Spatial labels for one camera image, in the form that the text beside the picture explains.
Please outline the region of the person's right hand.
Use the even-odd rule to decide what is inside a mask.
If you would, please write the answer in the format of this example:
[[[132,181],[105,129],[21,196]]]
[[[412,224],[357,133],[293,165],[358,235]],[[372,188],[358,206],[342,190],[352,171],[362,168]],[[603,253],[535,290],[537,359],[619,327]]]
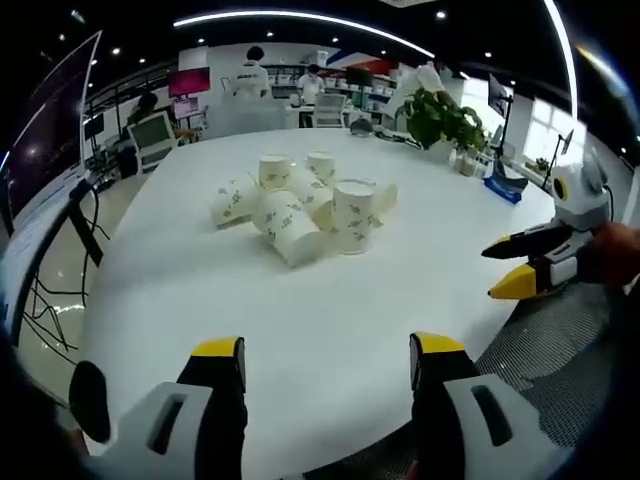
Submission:
[[[639,276],[639,229],[606,222],[578,251],[577,260],[581,281],[624,287]]]

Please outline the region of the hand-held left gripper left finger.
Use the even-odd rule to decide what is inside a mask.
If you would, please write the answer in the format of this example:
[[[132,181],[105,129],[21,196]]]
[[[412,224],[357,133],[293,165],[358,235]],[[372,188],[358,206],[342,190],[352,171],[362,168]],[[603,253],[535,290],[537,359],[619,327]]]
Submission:
[[[199,344],[175,382],[152,389],[97,459],[102,479],[240,479],[248,412],[245,341]]]

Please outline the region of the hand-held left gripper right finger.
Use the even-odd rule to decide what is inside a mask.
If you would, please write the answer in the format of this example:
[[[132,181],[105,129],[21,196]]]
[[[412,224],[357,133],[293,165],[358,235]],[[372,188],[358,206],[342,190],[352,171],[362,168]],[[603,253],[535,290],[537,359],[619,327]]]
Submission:
[[[566,450],[538,410],[495,374],[482,375],[462,343],[410,335],[412,479],[547,479]]]

